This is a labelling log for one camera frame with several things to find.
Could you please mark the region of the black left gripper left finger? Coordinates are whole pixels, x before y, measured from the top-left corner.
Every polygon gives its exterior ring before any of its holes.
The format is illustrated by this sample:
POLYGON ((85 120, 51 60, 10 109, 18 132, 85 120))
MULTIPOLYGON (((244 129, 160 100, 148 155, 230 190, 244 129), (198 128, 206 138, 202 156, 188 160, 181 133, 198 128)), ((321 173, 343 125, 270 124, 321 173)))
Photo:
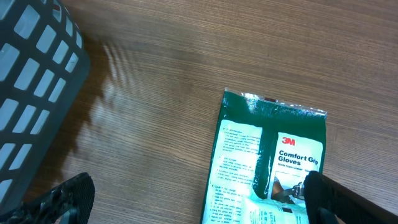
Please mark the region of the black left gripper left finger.
POLYGON ((1 215, 2 224, 87 224, 95 199, 91 176, 82 172, 29 203, 1 215))

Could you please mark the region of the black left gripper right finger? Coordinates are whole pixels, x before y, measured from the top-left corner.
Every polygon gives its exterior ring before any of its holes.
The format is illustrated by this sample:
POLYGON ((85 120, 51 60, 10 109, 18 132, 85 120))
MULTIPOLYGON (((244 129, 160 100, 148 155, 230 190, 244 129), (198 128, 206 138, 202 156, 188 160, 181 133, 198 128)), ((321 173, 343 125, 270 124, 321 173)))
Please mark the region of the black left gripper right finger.
POLYGON ((306 176, 304 186, 310 224, 397 223, 397 215, 317 171, 306 176))

